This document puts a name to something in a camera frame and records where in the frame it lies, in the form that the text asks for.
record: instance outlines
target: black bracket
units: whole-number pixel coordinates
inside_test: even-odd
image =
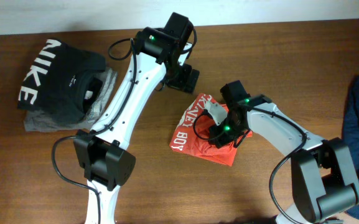
[[[74,140],[78,162],[84,168],[84,177],[105,185],[109,191],[116,185],[124,185],[134,169],[136,158],[118,147],[116,142],[108,144],[87,134],[78,130],[77,135],[84,137]]]
[[[191,65],[184,64],[174,78],[166,80],[166,85],[170,88],[184,91],[186,93],[193,93],[198,80],[200,72],[192,69]]]

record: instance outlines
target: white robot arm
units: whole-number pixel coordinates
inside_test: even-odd
[[[187,43],[185,50],[191,48],[192,44]],[[182,54],[179,57],[178,62],[184,64],[185,59],[189,53]],[[129,97],[127,105],[124,107],[121,116],[117,122],[113,125],[112,130],[107,130],[97,137],[104,142],[110,144],[113,141],[120,142],[119,147],[126,150],[129,145],[134,125],[138,120],[141,111],[146,104],[152,91],[163,80],[166,75],[166,66],[164,64],[156,63],[156,58],[150,55],[140,53],[136,56],[138,63],[136,82],[134,89]],[[124,80],[115,94],[111,104],[105,111],[104,115],[93,125],[92,129],[102,129],[106,124],[110,123],[114,115],[117,113],[118,108],[122,105],[124,97],[128,92],[133,76],[133,63],[134,60],[131,58],[128,71]],[[101,184],[97,180],[87,181],[90,187],[93,187],[100,192],[100,203],[101,203],[101,223],[114,223],[114,210],[116,207],[117,196],[119,192],[119,185],[115,185],[113,190],[108,190],[106,185]],[[85,224],[96,224],[98,223],[98,204],[96,201],[95,193],[89,191],[88,211],[86,215]]]
[[[246,130],[252,130],[284,155],[269,181],[272,199],[281,212],[276,223],[322,223],[359,204],[359,181],[349,148],[343,141],[339,138],[328,141],[308,132],[266,96],[251,97],[240,81],[226,84],[221,94],[229,112],[225,119],[217,119],[223,115],[208,111],[214,120],[220,121],[210,127],[210,144],[222,147],[236,142]],[[274,197],[273,178],[288,159],[291,159],[294,204],[285,212]],[[331,174],[321,177],[320,167],[331,169]]]

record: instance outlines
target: white wall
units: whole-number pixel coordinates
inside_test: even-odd
[[[0,34],[359,18],[359,0],[0,0]]]

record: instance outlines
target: black motor joint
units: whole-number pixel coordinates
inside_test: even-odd
[[[187,17],[172,13],[163,29],[147,27],[139,31],[135,38],[137,54],[148,54],[156,58],[156,63],[164,63],[166,66],[164,83],[168,87],[187,93],[193,93],[200,72],[188,64],[180,65],[178,59],[187,51],[187,57],[190,56],[192,49],[184,48],[192,32],[195,32],[195,29]]]
[[[321,177],[319,168],[331,169]],[[348,146],[339,138],[291,156],[292,197],[311,223],[359,204],[359,181]]]
[[[271,100],[264,95],[251,96],[239,80],[226,84],[220,91],[229,109],[228,116],[219,126],[213,125],[209,128],[210,138],[223,133],[219,138],[211,140],[209,143],[217,148],[231,142],[238,146],[240,142],[237,142],[237,139],[241,136],[245,137],[249,131],[247,121],[249,109],[245,106],[257,106],[262,103],[270,103]]]

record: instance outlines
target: cable clip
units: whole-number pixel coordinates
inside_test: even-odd
[[[138,83],[139,83],[139,80],[136,80],[136,81],[135,81],[134,79],[131,79],[130,82],[133,83],[133,84],[138,84]]]

